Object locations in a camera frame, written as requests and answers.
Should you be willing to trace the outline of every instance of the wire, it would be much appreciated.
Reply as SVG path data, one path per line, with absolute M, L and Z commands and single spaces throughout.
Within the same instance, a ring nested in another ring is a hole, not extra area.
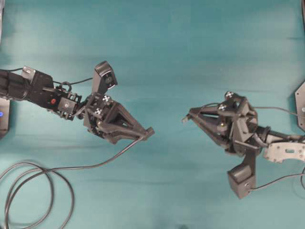
M 92 80 L 92 79 L 93 79 L 93 78 L 88 78 L 88 79 L 85 79 L 85 80 L 82 80 L 82 81 L 70 83 L 70 85 L 74 85 L 74 84 L 78 84 L 78 83 L 83 83 L 83 82 L 86 82 L 86 81 L 89 81 L 89 80 Z
M 300 118 L 305 118 L 305 116 L 299 115 L 299 114 L 294 113 L 292 111 L 286 110 L 286 109 L 281 108 L 281 107 L 276 107 L 276 106 L 254 106 L 253 108 L 254 109 L 274 109 L 274 110 L 280 110 L 280 111 L 287 112 L 287 113 L 289 113 L 291 115 L 295 115 L 295 116 L 300 117 Z
M 17 69 L 13 69 L 13 70 L 6 70 L 6 69 L 0 69 L 0 71 L 4 71 L 4 72 L 16 72 L 16 71 L 20 71 L 23 68 L 17 68 Z
M 4 72 L 16 72 L 16 71 L 20 71 L 22 69 L 23 68 L 17 68 L 17 69 L 12 69 L 12 70 L 0 69 L 0 71 L 4 71 Z M 84 80 L 81 80 L 81 81 L 77 81 L 77 82 L 71 83 L 71 85 L 78 84 L 78 83 L 83 83 L 83 82 L 86 82 L 86 81 L 89 81 L 89 80 L 92 80 L 92 79 L 93 78 L 91 77 L 91 78 L 88 78 L 88 79 L 84 79 Z
M 291 177 L 298 177 L 298 176 L 303 177 L 303 176 L 305 176 L 305 173 L 298 173 L 298 174 L 286 175 L 286 176 L 280 177 L 280 178 L 278 178 L 278 179 L 276 179 L 276 180 L 274 180 L 274 181 L 271 181 L 271 182 L 269 182 L 269 183 L 267 183 L 267 184 L 265 184 L 265 185 L 261 185 L 261 186 L 259 186 L 259 187 L 255 187 L 255 188 L 252 188 L 252 189 L 250 189 L 250 190 L 251 190 L 251 191 L 256 191 L 256 190 L 259 190 L 259 189 L 263 189 L 263 188 L 265 188 L 265 187 L 267 187 L 267 186 L 269 186 L 269 185 L 272 185 L 272 184 L 274 184 L 274 183 L 276 183 L 276 182 L 279 182 L 279 181 L 281 181 L 281 180 L 283 180 L 283 179 L 291 178 Z
M 93 78 L 88 78 L 88 79 L 85 79 L 85 80 L 82 80 L 82 81 L 78 81 L 78 82 L 74 82 L 74 83 L 71 83 L 71 85 L 73 84 L 78 84 L 78 83 L 83 83 L 83 82 L 86 82 L 86 81 L 89 81 L 89 80 L 92 80 Z
M 300 177 L 300 182 L 301 182 L 301 185 L 302 185 L 303 189 L 305 189 L 305 185 L 303 183 L 303 176 Z
M 2 174 L 0 174 L 0 180 L 9 172 L 11 171 L 12 169 L 16 168 L 16 167 L 19 167 L 19 166 L 32 166 L 32 167 L 35 167 L 35 169 L 31 169 L 31 170 L 28 170 L 26 172 L 24 172 L 23 174 L 19 175 L 16 180 L 13 182 L 13 184 L 11 185 L 10 187 L 10 190 L 9 190 L 9 193 L 7 195 L 7 199 L 6 199 L 6 203 L 5 203 L 5 218 L 4 218 L 4 229 L 9 229 L 10 227 L 10 222 L 9 222 L 9 213 L 10 213 L 10 207 L 11 207 L 11 204 L 14 200 L 14 198 L 16 197 L 16 194 L 18 193 L 18 191 L 21 189 L 21 187 L 23 185 L 25 185 L 27 182 L 29 182 L 30 180 L 34 179 L 35 177 L 38 177 L 40 175 L 43 175 L 45 174 L 47 177 L 48 177 L 48 180 L 49 180 L 49 183 L 50 183 L 50 189 L 51 189 L 51 201 L 50 201 L 50 204 L 49 204 L 49 207 L 48 207 L 48 210 L 47 212 L 42 216 L 42 218 L 40 220 L 38 220 L 37 222 L 31 224 L 30 226 L 28 227 L 25 227 L 23 229 L 31 229 L 39 224 L 41 224 L 46 218 L 47 216 L 49 215 L 51 209 L 52 209 L 52 206 L 53 206 L 53 201 L 54 201 L 54 187 L 53 187 L 53 183 L 52 183 L 52 180 L 51 178 L 49 177 L 48 173 L 49 172 L 52 172 L 58 176 L 60 176 L 67 184 L 69 190 L 70 190 L 70 194 L 71 194 L 71 207 L 70 207 L 70 211 L 69 211 L 69 214 L 67 216 L 67 218 L 65 219 L 65 221 L 62 223 L 60 229 L 63 229 L 67 223 L 69 222 L 69 220 L 71 219 L 71 216 L 73 214 L 73 211 L 74 211 L 74 204 L 75 204 L 75 195 L 74 195 L 74 191 L 73 191 L 73 188 L 70 184 L 70 182 L 63 176 L 61 175 L 60 173 L 58 173 L 57 171 L 59 170 L 80 170 L 80 169 L 89 169 L 89 168 L 97 168 L 97 167 L 101 167 L 113 160 L 115 160 L 116 158 L 118 158 L 119 156 L 121 156 L 123 153 L 125 153 L 127 150 L 129 150 L 131 147 L 133 147 L 134 145 L 136 145 L 138 142 L 142 141 L 143 138 L 139 138 L 137 140 L 134 140 L 132 143 L 130 143 L 128 146 L 126 146 L 123 150 L 121 150 L 120 152 L 118 152 L 116 155 L 114 155 L 113 157 L 109 158 L 108 160 L 106 161 L 103 161 L 99 164 L 95 164 L 95 165 L 92 165 L 92 166 L 78 166 L 78 167 L 58 167 L 58 168 L 52 168 L 52 169 L 46 169 L 46 168 L 43 168 L 39 165 L 36 165 L 34 163 L 30 163 L 30 162 L 20 162 L 20 163 L 17 163 L 17 164 L 14 164 L 12 165 L 11 167 L 9 167 L 8 169 L 6 169 Z M 40 171 L 32 176 L 30 176 L 29 178 L 25 179 L 24 181 L 22 181 L 17 187 L 16 189 L 13 191 L 15 185 L 17 184 L 17 182 L 23 178 L 25 175 L 29 174 L 29 173 L 32 173 L 32 172 L 35 172 L 35 171 Z

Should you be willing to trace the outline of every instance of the silver metal bracket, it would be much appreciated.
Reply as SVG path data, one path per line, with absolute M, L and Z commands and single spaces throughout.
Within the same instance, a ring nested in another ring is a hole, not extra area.
M 305 131 L 305 83 L 303 83 L 295 92 L 296 112 L 298 126 Z
M 35 69 L 32 69 L 28 66 L 24 66 L 22 69 L 22 72 L 21 72 L 21 76 L 23 78 L 28 79 L 30 81 L 30 83 L 32 83 L 35 73 L 36 73 Z
M 298 142 L 272 143 L 265 149 L 264 158 L 277 163 L 282 163 L 286 159 L 305 161 L 305 144 Z

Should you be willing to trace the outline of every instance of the teal tabletop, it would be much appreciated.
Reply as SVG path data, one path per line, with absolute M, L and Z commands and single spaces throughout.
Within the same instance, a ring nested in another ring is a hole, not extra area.
M 230 90 L 254 106 L 295 110 L 305 80 L 300 0 L 7 0 L 0 68 L 24 65 L 56 81 L 92 77 L 107 60 L 119 85 L 108 91 L 155 135 L 104 167 L 62 171 L 75 190 L 67 229 L 256 229 L 303 226 L 305 191 L 287 179 L 239 200 L 226 171 L 241 163 L 194 123 L 191 107 L 221 102 Z M 73 86 L 88 96 L 91 82 Z M 294 116 L 259 110 L 259 124 L 304 134 Z M 92 165 L 129 144 L 91 135 L 81 120 L 65 121 L 26 101 L 11 102 L 10 131 L 0 140 L 0 168 L 23 160 L 45 167 Z M 299 173 L 305 164 L 257 158 L 257 184 Z M 0 182 L 0 207 L 12 181 Z M 71 198 L 54 177 L 55 203 L 38 228 L 59 228 Z M 12 228 L 46 210 L 44 177 L 13 201 Z M 0 214 L 3 225 L 4 213 Z

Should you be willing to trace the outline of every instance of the black robotic arm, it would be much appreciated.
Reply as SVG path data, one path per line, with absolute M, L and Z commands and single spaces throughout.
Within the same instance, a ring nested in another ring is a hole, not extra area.
M 2 98 L 32 102 L 66 120 L 83 119 L 90 133 L 113 144 L 120 139 L 146 140 L 154 130 L 145 130 L 120 103 L 105 94 L 117 84 L 112 67 L 102 62 L 94 69 L 91 94 L 81 101 L 69 82 L 54 87 L 51 76 L 32 68 L 24 67 L 22 75 L 0 71 Z
M 227 92 L 225 101 L 211 105 L 191 108 L 183 122 L 193 120 L 225 152 L 244 157 L 240 165 L 227 172 L 230 186 L 239 198 L 255 189 L 255 159 L 263 148 L 264 158 L 272 162 L 305 160 L 304 137 L 259 126 L 257 112 L 246 97 Z

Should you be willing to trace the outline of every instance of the aluminum bracket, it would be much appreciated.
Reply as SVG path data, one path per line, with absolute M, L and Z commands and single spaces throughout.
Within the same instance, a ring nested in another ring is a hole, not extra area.
M 276 163 L 283 160 L 297 159 L 305 161 L 305 144 L 297 142 L 272 143 L 264 152 L 264 158 Z

